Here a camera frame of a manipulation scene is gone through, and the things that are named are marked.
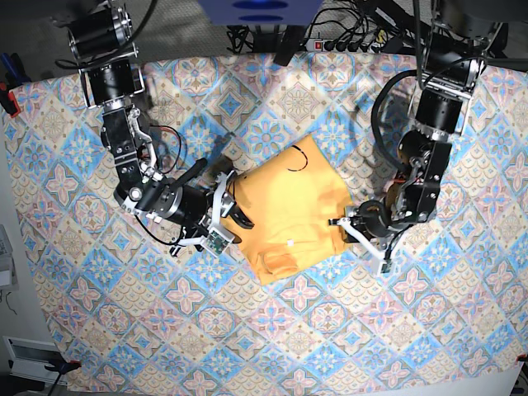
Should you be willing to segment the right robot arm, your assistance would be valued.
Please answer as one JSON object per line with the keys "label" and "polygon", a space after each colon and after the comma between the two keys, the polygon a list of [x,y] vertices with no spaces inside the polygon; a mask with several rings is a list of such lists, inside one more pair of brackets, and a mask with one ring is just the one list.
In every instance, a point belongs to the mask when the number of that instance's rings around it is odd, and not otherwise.
{"label": "right robot arm", "polygon": [[178,178],[170,177],[158,158],[151,124],[132,103],[145,90],[141,69],[131,63],[138,55],[135,41],[156,6],[150,2],[134,26],[125,7],[110,1],[88,3],[64,24],[73,60],[55,63],[77,70],[87,107],[102,110],[100,136],[114,159],[119,178],[114,197],[120,207],[137,221],[151,219],[159,224],[166,220],[179,225],[178,236],[164,243],[172,256],[192,246],[219,257],[230,244],[241,241],[222,225],[222,219],[231,218],[242,229],[254,226],[229,191],[234,173],[220,172],[213,189],[197,189],[190,183],[208,165],[207,159],[200,158]]}

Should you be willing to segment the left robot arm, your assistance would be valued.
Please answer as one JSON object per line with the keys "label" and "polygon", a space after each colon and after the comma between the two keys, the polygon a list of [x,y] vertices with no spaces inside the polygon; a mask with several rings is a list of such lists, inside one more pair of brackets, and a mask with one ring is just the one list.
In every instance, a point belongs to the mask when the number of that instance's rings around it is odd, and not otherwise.
{"label": "left robot arm", "polygon": [[[441,179],[450,161],[449,138],[461,109],[472,99],[502,26],[524,18],[526,11],[521,1],[434,1],[431,26],[425,29],[420,5],[413,4],[416,67],[388,80],[370,118],[375,146],[395,167],[395,180],[383,199],[368,200],[329,220],[345,231],[348,242],[359,243],[372,254],[380,272],[389,272],[392,253],[404,232],[434,218]],[[392,155],[380,133],[379,112],[391,88],[405,78],[415,78],[421,96],[412,128]]]}

